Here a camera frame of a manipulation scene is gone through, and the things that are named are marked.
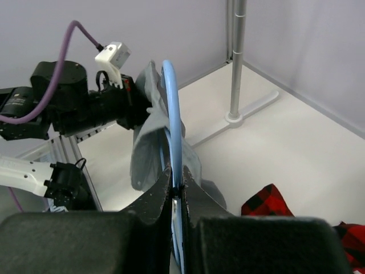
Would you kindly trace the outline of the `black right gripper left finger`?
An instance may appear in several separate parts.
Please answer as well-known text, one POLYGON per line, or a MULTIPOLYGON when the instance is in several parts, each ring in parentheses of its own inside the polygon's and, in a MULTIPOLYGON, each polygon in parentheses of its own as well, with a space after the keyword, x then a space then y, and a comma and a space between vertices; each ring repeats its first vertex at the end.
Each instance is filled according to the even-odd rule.
POLYGON ((18 213, 1 223, 2 273, 168 273, 172 170, 119 212, 18 213))

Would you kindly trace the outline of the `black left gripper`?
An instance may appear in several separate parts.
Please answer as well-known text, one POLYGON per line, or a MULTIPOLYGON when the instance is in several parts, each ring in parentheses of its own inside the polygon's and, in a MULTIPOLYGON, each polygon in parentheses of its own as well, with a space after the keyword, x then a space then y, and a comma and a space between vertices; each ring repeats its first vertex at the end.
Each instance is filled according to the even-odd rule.
POLYGON ((97 91, 89 93, 87 118, 92 128, 116 123, 127 130, 141 126, 149 116, 151 102, 131 76, 121 74, 121 85, 110 83, 105 71, 96 73, 97 91))

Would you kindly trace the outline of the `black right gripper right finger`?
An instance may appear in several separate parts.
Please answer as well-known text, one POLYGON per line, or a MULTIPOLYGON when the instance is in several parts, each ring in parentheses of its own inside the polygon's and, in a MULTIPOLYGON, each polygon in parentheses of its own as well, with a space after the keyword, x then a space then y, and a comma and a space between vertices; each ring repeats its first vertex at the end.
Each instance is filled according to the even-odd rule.
POLYGON ((235 216, 184 167, 186 273, 351 273, 335 230, 313 217, 235 216))

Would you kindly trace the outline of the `grey button shirt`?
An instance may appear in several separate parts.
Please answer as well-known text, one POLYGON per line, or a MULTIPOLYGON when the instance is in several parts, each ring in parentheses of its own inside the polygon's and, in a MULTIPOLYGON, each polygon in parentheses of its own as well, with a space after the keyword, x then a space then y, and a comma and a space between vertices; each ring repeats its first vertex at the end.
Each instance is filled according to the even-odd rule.
MULTIPOLYGON (((161 85, 161 76, 154 61, 150 61, 135 81, 137 89, 152 103, 147 108, 146 121, 133 131, 131 154, 131 186, 137 191, 149 190, 157 181, 163 168, 160 147, 167 148, 164 128, 169 128, 167 93, 161 85)), ((182 140, 182 164, 187 166, 195 182, 220 206, 226 208, 226 201, 210 180, 202 178, 202 164, 186 140, 182 140)))

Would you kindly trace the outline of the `light blue wire hanger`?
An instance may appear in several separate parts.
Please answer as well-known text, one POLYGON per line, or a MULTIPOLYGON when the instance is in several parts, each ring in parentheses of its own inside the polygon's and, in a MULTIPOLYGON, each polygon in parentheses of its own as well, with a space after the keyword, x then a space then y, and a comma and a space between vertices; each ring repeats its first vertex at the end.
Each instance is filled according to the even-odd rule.
POLYGON ((173 213, 171 229, 176 264, 181 273, 185 272, 183 251, 183 223, 181 187, 183 180, 182 133, 177 76, 170 60, 164 60, 161 69, 161 81, 167 94, 169 128, 165 134, 169 144, 169 156, 172 169, 173 213))

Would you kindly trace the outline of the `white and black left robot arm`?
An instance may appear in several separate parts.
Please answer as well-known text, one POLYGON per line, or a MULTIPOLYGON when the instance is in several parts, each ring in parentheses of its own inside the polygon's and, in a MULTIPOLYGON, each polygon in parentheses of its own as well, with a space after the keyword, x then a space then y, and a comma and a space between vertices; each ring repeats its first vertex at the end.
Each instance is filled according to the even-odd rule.
MULTIPOLYGON (((128 75, 121 85, 111 82, 107 72, 96 74, 97 90, 90 91, 86 69, 65 61, 55 92, 45 108, 28 122, 15 124, 40 104, 51 83, 55 62, 40 62, 28 87, 1 90, 1 137, 6 141, 48 140, 48 130, 70 137, 80 132, 116 122, 128 130, 141 126, 148 117, 151 103, 128 75)), ((74 163, 42 163, 1 157, 1 186, 15 188, 52 200, 66 211, 93 211, 97 203, 87 181, 85 159, 74 163)))

